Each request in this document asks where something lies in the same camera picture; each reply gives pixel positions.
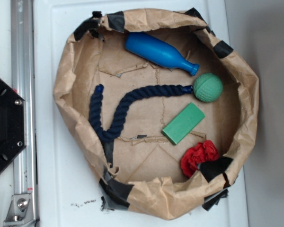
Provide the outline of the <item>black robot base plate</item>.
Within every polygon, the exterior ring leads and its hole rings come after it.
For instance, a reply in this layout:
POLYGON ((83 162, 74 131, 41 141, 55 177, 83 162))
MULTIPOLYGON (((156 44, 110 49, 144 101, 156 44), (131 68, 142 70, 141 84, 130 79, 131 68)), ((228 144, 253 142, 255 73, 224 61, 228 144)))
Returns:
POLYGON ((0 78, 0 174, 26 147, 25 100, 0 78))

